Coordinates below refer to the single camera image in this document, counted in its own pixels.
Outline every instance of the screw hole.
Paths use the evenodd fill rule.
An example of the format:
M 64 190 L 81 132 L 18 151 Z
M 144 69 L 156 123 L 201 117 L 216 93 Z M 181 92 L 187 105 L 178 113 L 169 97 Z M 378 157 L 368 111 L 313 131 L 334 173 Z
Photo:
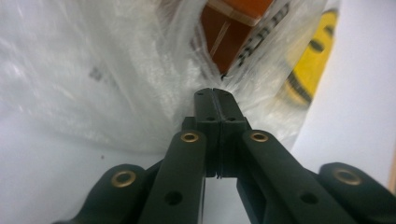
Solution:
M 339 175 L 344 179 L 353 180 L 355 178 L 354 175 L 347 173 L 347 172 L 340 172 Z
M 268 136 L 263 133 L 253 133 L 250 138 L 256 142 L 266 142 L 268 140 Z
M 178 191 L 170 191 L 165 195 L 165 202 L 171 206 L 181 203 L 183 196 Z
M 181 135 L 181 140 L 189 143 L 197 141 L 198 138 L 199 136 L 196 133 L 184 133 L 183 135 Z
M 309 203 L 309 204 L 315 204 L 318 203 L 318 198 L 317 196 L 315 196 L 313 193 L 304 193 L 300 196 L 300 199 L 305 202 L 305 203 Z
M 117 181 L 126 182 L 129 180 L 129 178 L 131 178 L 131 176 L 129 174 L 121 174 L 121 175 L 117 176 Z

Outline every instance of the white surface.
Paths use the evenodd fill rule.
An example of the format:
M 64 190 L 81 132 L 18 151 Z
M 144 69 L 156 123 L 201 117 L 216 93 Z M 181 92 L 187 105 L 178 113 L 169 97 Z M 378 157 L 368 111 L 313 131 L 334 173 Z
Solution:
M 396 1 L 343 1 L 335 45 L 292 150 L 308 169 L 340 161 L 384 186 L 396 144 Z
M 342 161 L 388 184 L 396 143 L 394 11 L 390 0 L 342 2 L 328 68 L 292 151 L 305 167 Z M 64 137 L 5 105 L 0 115 L 2 224 L 71 218 L 107 169 L 148 168 L 163 156 Z M 248 223 L 234 180 L 207 180 L 204 222 Z

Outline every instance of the clear plastic wrap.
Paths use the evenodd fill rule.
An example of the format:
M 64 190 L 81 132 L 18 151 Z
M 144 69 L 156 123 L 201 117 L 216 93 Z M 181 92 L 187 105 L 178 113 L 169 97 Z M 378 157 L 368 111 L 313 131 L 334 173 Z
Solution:
M 203 0 L 2 1 L 0 100 L 59 132 L 150 152 L 166 150 L 195 91 L 223 88 L 253 128 L 285 143 L 306 109 L 274 98 L 324 4 L 292 1 L 261 54 L 221 82 L 199 25 Z

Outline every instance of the black bracket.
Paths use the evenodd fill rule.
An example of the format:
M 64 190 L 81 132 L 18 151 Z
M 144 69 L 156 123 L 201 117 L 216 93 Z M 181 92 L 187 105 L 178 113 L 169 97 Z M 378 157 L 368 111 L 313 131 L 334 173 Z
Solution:
M 56 223 L 202 223 L 214 176 L 238 179 L 251 223 L 396 223 L 396 198 L 370 176 L 343 163 L 305 170 L 270 133 L 251 130 L 229 92 L 200 90 L 194 105 L 162 161 L 110 169 L 76 217 Z

